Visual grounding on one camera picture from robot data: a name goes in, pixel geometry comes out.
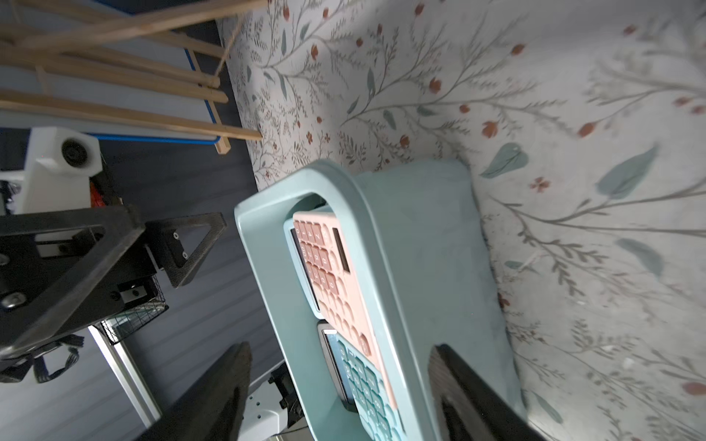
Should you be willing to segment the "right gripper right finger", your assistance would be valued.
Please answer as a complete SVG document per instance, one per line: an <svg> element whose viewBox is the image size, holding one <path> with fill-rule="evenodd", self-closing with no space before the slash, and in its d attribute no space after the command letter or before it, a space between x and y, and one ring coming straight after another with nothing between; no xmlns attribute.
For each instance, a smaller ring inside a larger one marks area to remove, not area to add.
<svg viewBox="0 0 706 441"><path fill-rule="evenodd" d="M430 352L428 376L444 441L541 441L449 346Z"/></svg>

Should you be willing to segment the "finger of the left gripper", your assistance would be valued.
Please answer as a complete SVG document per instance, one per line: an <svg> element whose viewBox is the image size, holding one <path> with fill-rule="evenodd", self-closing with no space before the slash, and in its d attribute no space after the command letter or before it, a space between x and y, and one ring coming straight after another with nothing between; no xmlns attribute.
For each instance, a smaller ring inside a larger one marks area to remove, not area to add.
<svg viewBox="0 0 706 441"><path fill-rule="evenodd" d="M37 250L40 234L92 228L102 238L61 269ZM1 309L1 357L19 358L53 340L144 231L131 206L3 216L1 255L8 262L1 266L1 297L22 294L27 301Z"/></svg>
<svg viewBox="0 0 706 441"><path fill-rule="evenodd" d="M147 246L156 266L173 288L193 281L227 225L220 212L151 220L145 224Z"/></svg>

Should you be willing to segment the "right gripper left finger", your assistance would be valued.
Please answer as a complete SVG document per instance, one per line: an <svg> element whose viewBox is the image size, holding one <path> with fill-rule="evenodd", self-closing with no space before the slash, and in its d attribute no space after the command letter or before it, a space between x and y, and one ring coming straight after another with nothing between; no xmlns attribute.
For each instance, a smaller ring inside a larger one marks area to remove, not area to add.
<svg viewBox="0 0 706 441"><path fill-rule="evenodd" d="M237 440L250 384L249 343L229 347L140 440Z"/></svg>

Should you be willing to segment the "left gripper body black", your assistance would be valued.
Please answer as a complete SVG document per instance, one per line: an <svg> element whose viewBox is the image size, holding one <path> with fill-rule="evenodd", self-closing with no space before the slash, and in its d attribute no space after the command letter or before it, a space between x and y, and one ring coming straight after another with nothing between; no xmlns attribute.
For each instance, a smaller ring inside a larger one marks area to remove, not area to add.
<svg viewBox="0 0 706 441"><path fill-rule="evenodd" d="M156 297L144 240L109 263L101 231L1 239L1 350L36 352Z"/></svg>

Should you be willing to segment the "blue calculator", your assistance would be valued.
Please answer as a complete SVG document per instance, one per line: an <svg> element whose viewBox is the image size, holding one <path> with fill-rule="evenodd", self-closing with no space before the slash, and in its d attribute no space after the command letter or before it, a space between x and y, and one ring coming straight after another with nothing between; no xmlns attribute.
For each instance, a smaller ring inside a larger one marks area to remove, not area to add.
<svg viewBox="0 0 706 441"><path fill-rule="evenodd" d="M406 440L399 411L392 407L382 374L353 345L333 329L324 331L345 404L355 407L369 440Z"/></svg>
<svg viewBox="0 0 706 441"><path fill-rule="evenodd" d="M301 247L299 246L299 241L297 238L297 233L294 227L294 222L292 219L286 220L283 224L283 231L285 235L285 241L292 257L292 262L295 268L296 275L303 289L303 295L309 304L309 307L314 314L314 316L323 320L325 317L321 314L316 298L314 297L314 292L308 277L308 273L305 268L305 262L302 256Z"/></svg>

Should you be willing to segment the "black calculator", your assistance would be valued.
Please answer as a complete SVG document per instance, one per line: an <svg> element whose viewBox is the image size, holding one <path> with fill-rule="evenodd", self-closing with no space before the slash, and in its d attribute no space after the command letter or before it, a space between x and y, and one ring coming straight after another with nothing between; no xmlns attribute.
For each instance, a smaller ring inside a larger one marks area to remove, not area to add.
<svg viewBox="0 0 706 441"><path fill-rule="evenodd" d="M334 384L338 400L351 413L358 413L352 386L345 373L344 359L338 346L338 332L325 320L316 325L321 349L331 380Z"/></svg>

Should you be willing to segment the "mint green storage box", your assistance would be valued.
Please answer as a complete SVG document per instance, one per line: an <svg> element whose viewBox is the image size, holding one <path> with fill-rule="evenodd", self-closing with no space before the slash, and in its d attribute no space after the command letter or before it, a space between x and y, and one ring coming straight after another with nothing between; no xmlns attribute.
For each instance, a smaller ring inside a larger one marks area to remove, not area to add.
<svg viewBox="0 0 706 441"><path fill-rule="evenodd" d="M363 440L338 399L284 224L325 200L341 220L373 332L411 440L441 436L428 376L449 345L520 417L527 411L474 201L455 160L349 174L314 162L235 208L235 223L282 354L317 440Z"/></svg>

